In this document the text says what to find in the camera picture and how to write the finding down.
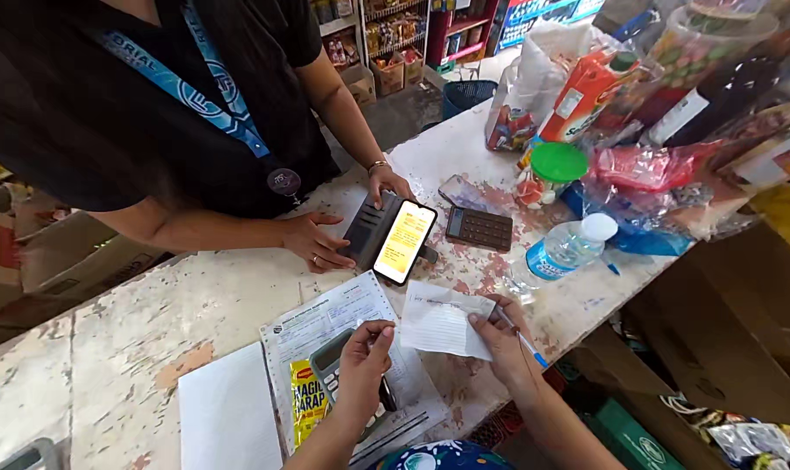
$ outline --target blue trash bin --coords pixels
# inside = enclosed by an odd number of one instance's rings
[[[498,83],[491,80],[463,80],[444,84],[442,89],[442,120],[467,111],[494,97]]]

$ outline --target white painted counter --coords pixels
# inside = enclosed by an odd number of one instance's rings
[[[390,160],[419,201],[438,209],[430,244],[434,266],[413,279],[471,294],[493,292],[510,260],[522,257],[557,222],[520,209],[510,195],[515,155],[484,146],[489,103],[400,144]],[[454,173],[514,215],[506,254],[444,238],[449,204],[436,189]],[[320,187],[301,208],[343,215],[341,234],[366,196],[360,168]],[[576,345],[673,258],[613,254],[621,276],[598,261],[547,286],[528,312],[538,347],[551,362]],[[180,468],[177,377],[259,339],[259,326],[345,281],[353,272],[313,275],[280,249],[200,252],[157,267],[0,346],[0,461],[38,436],[61,444],[68,468]],[[400,313],[406,288],[388,289]],[[507,401],[477,359],[422,355],[452,411],[426,439],[460,437]]]

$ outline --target patterned clothing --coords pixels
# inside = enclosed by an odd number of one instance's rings
[[[514,470],[505,459],[467,441],[438,441],[391,453],[368,470]]]

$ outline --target blue lanyard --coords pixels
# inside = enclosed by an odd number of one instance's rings
[[[104,34],[93,34],[92,37],[108,52],[130,65],[163,91],[195,110],[203,119],[247,144],[256,157],[261,158],[264,155],[269,155],[270,150],[255,129],[253,118],[247,111],[247,105],[243,102],[239,87],[235,85],[232,75],[224,67],[218,51],[209,41],[192,0],[187,0],[186,4],[182,6],[182,15],[232,115],[208,100],[206,96],[195,90],[194,87],[178,77],[163,63],[154,59],[144,48],[124,34],[118,31],[107,31]]]

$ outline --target red plastic bag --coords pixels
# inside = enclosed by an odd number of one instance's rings
[[[720,141],[715,141],[663,149],[638,145],[603,149],[595,153],[592,171],[616,186],[651,193],[668,191],[688,184],[719,145]]]

